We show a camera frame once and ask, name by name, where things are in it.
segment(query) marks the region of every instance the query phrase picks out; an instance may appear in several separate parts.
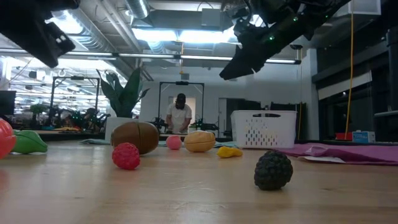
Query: toy fruit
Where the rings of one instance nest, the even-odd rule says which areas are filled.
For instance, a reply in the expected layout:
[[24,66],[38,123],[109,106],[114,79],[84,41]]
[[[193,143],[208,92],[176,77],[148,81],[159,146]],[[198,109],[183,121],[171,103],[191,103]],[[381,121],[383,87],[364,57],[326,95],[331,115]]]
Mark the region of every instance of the toy fruit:
[[159,143],[157,128],[147,122],[128,122],[115,128],[111,135],[111,145],[129,142],[137,146],[139,154],[147,154],[156,149]]
[[220,158],[238,157],[242,155],[243,155],[242,150],[233,147],[223,146],[219,148],[217,151],[217,156],[219,156]]
[[194,131],[184,139],[185,148],[190,152],[206,152],[216,144],[216,137],[207,131]]
[[13,152],[21,154],[29,154],[33,152],[47,152],[47,144],[43,142],[39,134],[35,131],[18,131],[14,132],[17,142],[12,149]]
[[11,125],[7,121],[0,119],[0,159],[11,152],[16,141]]
[[166,139],[166,146],[171,150],[179,150],[181,148],[182,142],[181,137],[178,135],[169,136]]
[[269,151],[260,157],[254,171],[254,183],[261,190],[278,190],[290,181],[293,167],[281,152]]
[[128,142],[114,148],[112,160],[119,168],[133,170],[139,165],[139,151],[137,147]]

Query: red object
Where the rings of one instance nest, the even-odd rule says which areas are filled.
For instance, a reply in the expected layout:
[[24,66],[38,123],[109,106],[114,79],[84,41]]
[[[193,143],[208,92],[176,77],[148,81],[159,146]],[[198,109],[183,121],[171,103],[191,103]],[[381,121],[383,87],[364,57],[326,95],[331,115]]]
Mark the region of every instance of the red object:
[[178,135],[169,136],[166,139],[166,146],[171,150],[179,150],[181,148],[182,142],[181,137]]
[[11,125],[7,121],[0,119],[0,159],[12,151],[16,142],[17,138]]
[[122,143],[114,148],[112,160],[119,168],[133,170],[139,165],[139,151],[131,143]]
[[336,140],[346,140],[352,141],[353,140],[353,133],[347,133],[347,139],[345,139],[346,133],[336,133]]

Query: monitor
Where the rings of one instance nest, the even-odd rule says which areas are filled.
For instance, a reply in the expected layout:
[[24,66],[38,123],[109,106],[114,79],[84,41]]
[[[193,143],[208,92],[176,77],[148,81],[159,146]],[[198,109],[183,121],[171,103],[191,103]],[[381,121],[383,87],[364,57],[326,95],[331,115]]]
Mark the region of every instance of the monitor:
[[17,91],[0,91],[0,114],[14,115]]

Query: table surface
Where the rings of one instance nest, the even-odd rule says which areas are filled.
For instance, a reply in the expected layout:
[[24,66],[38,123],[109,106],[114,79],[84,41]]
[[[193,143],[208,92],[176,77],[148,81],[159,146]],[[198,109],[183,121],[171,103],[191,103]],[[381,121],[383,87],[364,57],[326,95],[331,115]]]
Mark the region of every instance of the table surface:
[[115,167],[110,146],[49,144],[46,155],[0,161],[0,223],[396,223],[398,167],[292,158],[283,190],[260,191],[264,151],[219,159],[216,149],[158,148],[137,170]]

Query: black blackberry toy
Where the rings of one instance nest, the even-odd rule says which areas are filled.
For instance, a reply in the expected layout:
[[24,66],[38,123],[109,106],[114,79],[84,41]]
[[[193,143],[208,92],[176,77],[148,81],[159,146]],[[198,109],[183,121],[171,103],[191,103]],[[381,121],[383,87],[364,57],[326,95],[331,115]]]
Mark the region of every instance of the black blackberry toy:
[[261,190],[278,190],[290,181],[293,167],[281,152],[268,151],[260,157],[254,171],[254,183]]

